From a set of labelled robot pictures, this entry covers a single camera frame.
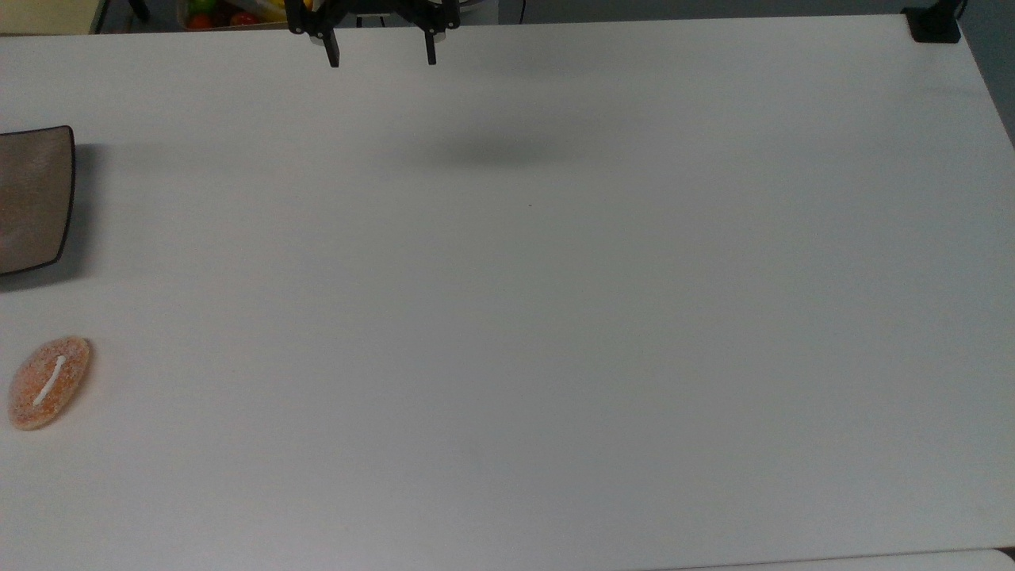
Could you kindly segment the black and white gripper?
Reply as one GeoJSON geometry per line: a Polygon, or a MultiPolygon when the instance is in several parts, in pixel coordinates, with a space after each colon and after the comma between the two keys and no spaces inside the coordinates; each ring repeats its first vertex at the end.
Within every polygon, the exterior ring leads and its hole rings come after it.
{"type": "Polygon", "coordinates": [[[285,4],[290,32],[320,35],[320,43],[332,68],[340,66],[340,50],[334,28],[348,16],[389,14],[396,14],[425,32],[427,62],[431,66],[436,65],[436,33],[460,28],[462,24],[458,1],[316,1],[312,8],[308,8],[304,1],[286,1],[285,4]]]}

